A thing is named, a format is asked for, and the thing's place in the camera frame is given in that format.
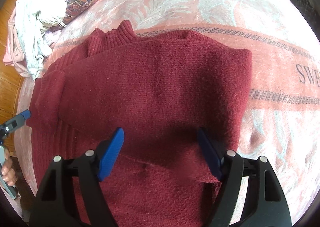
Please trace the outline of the person's left hand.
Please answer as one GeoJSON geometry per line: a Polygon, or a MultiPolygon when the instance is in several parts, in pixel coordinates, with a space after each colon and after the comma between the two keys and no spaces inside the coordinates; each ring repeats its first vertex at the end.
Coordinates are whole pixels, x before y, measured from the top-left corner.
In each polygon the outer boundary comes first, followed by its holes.
{"type": "Polygon", "coordinates": [[[5,183],[7,183],[9,186],[14,186],[17,181],[17,176],[16,172],[13,168],[12,165],[12,159],[10,157],[10,152],[7,148],[4,149],[4,157],[5,157],[5,162],[2,166],[1,173],[2,173],[2,178],[5,183]]]}

